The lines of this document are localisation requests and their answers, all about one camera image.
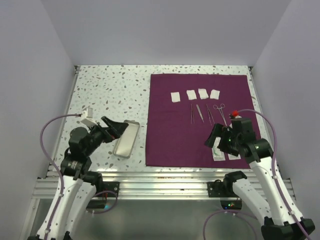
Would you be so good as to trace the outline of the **steel hemostat scissors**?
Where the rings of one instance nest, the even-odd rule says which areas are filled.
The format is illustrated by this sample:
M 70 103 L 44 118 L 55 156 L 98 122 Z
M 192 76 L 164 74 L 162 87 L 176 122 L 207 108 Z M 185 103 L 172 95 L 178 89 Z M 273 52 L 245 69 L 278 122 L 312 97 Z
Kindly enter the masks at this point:
M 221 117 L 222 117 L 223 123 L 224 123 L 224 125 L 226 126 L 226 125 L 227 125 L 227 121 L 226 121 L 226 118 L 225 118 L 225 115 L 224 115 L 224 112 L 223 112 L 223 109 L 224 109 L 225 107 L 226 107 L 226 106 L 225 106 L 223 103 L 221 103 L 220 105 L 216 105 L 216 104 L 213 105 L 213 108 L 214 108 L 215 110 L 218 110 L 218 111 L 219 111 L 219 113 L 220 113 L 220 115 L 221 115 Z

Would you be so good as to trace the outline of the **broad steel forceps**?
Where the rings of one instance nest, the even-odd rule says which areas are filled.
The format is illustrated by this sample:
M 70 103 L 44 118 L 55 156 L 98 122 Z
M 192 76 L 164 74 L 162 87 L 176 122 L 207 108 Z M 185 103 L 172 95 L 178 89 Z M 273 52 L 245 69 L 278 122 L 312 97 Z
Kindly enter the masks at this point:
M 199 114 L 199 117 L 200 117 L 201 121 L 204 123 L 204 117 L 202 115 L 200 106 L 198 104 L 196 104 L 196 108 L 197 108 L 197 111 L 198 111 L 198 114 Z

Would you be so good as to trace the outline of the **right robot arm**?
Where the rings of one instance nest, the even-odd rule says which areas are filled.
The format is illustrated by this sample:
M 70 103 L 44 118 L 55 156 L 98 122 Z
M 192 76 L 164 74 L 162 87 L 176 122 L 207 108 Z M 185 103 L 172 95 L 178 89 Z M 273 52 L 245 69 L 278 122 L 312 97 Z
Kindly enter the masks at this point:
M 252 187 L 242 171 L 225 175 L 223 192 L 238 196 L 251 210 L 261 225 L 265 240 L 305 240 L 315 230 L 314 222 L 305 218 L 289 194 L 273 160 L 274 152 L 266 139 L 257 139 L 248 118 L 232 120 L 232 126 L 216 123 L 205 142 L 226 154 L 241 156 L 258 179 L 264 196 Z

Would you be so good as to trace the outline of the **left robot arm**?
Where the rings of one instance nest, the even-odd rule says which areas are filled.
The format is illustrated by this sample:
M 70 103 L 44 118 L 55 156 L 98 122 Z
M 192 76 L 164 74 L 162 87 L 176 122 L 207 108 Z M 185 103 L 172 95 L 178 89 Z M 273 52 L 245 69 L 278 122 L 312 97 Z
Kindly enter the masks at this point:
M 78 117 L 84 126 L 70 132 L 69 147 L 60 167 L 56 167 L 59 179 L 53 201 L 36 235 L 28 237 L 30 240 L 71 240 L 93 197 L 104 193 L 117 195 L 104 190 L 100 173 L 89 170 L 90 156 L 101 144 L 119 139 L 129 125 L 103 116 L 106 126 L 102 127 L 89 113 Z

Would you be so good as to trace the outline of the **pointed steel tweezers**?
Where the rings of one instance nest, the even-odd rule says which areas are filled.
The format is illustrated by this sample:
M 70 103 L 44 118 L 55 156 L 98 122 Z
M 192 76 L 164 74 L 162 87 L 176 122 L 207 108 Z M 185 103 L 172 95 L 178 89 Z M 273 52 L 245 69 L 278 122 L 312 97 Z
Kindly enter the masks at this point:
M 210 125 L 212 126 L 211 112 L 210 112 L 210 109 L 209 109 L 208 104 L 206 104 L 206 110 L 207 110 L 207 114 L 208 114 L 208 120 L 209 120 L 209 123 L 210 123 Z

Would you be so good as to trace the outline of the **thin steel tweezers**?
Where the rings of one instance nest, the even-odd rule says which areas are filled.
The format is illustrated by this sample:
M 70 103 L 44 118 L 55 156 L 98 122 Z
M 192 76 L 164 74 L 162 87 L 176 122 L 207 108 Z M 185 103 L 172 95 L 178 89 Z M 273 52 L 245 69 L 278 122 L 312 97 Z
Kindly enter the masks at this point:
M 191 124 L 195 124 L 194 108 L 192 103 L 190 104 L 190 122 Z

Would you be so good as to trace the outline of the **white gauze pad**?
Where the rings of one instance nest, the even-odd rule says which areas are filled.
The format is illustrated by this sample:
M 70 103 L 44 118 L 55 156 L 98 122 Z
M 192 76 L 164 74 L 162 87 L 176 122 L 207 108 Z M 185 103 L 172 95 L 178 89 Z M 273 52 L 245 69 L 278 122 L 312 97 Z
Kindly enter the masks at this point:
M 190 101 L 196 100 L 197 99 L 197 95 L 195 90 L 187 90 L 186 91 L 187 97 Z
M 180 98 L 180 93 L 179 92 L 171 92 L 170 93 L 170 96 L 171 96 L 171 101 L 173 103 L 178 103 L 181 101 L 181 98 Z
M 214 100 L 219 100 L 219 97 L 220 97 L 220 91 L 216 89 L 212 89 L 210 92 L 209 98 Z
M 209 95 L 208 95 L 207 90 L 205 88 L 199 88 L 198 94 L 199 94 L 199 97 L 201 100 L 209 98 Z

